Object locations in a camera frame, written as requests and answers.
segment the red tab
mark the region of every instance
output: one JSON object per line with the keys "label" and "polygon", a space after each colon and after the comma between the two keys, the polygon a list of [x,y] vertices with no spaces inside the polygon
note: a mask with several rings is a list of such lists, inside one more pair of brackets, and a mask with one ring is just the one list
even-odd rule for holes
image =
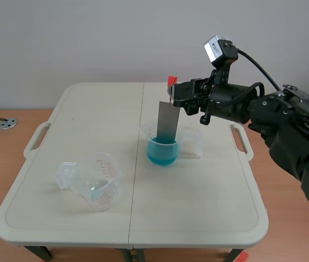
{"label": "red tab", "polygon": [[176,84],[177,82],[177,77],[169,75],[168,77],[168,87],[171,86],[172,84]]}
{"label": "red tab", "polygon": [[238,258],[236,258],[235,262],[245,262],[247,261],[248,257],[249,255],[245,251],[242,251]]}

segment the measuring cup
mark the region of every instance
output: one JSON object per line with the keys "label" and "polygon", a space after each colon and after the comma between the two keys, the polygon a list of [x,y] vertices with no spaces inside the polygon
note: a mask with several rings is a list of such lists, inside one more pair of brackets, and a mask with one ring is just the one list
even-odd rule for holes
{"label": "measuring cup", "polygon": [[203,142],[200,130],[188,126],[178,126],[174,142],[157,141],[157,123],[144,124],[140,130],[146,135],[146,153],[148,158],[159,165],[174,162],[179,153],[184,157],[200,158],[203,154]]}
{"label": "measuring cup", "polygon": [[120,170],[109,154],[89,154],[75,163],[61,163],[59,168],[55,180],[60,189],[76,192],[93,209],[105,210],[118,201]]}

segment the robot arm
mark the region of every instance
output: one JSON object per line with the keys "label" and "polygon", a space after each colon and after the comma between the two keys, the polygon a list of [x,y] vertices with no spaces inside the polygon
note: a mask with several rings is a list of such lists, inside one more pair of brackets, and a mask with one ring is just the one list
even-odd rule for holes
{"label": "robot arm", "polygon": [[[226,38],[214,36],[205,43],[213,66],[211,76],[174,84],[168,88],[173,105],[187,115],[203,112],[200,123],[208,125],[210,116],[246,123],[261,134],[274,162],[301,182],[309,201],[309,95],[295,86],[281,89],[249,55]],[[277,90],[265,95],[264,86],[228,84],[229,69],[238,54],[249,59]]]}

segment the table top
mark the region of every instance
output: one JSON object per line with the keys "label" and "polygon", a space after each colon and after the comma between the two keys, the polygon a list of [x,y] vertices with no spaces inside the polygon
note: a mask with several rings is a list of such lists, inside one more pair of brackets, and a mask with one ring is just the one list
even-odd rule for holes
{"label": "table top", "polygon": [[[0,237],[16,245],[119,248],[247,248],[262,239],[267,214],[226,121],[214,119],[203,129],[205,136],[219,139],[204,140],[202,159],[178,159],[165,169],[146,158],[139,124],[156,117],[159,99],[167,99],[164,83],[70,87],[47,122],[51,126],[41,146],[26,151],[0,208]],[[195,116],[182,113],[180,121],[199,126]],[[123,171],[122,198],[103,212],[59,191],[53,178],[60,162],[95,148],[113,155]]]}

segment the wooden floor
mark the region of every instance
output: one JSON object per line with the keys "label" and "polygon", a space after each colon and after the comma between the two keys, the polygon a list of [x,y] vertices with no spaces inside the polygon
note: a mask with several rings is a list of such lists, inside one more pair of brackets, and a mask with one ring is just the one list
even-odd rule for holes
{"label": "wooden floor", "polygon": [[[51,110],[0,111],[1,117],[17,117],[19,124],[10,130],[0,130],[0,204],[19,172],[23,149],[37,126],[46,121]],[[248,130],[254,150],[252,169],[258,182],[270,227],[261,243],[247,250],[248,262],[309,261],[309,204],[300,183],[276,166],[268,149],[256,133]],[[149,249],[147,262],[219,262],[227,249]],[[53,262],[124,261],[120,251],[106,248],[51,248]],[[29,251],[0,239],[0,261],[39,262]]]}

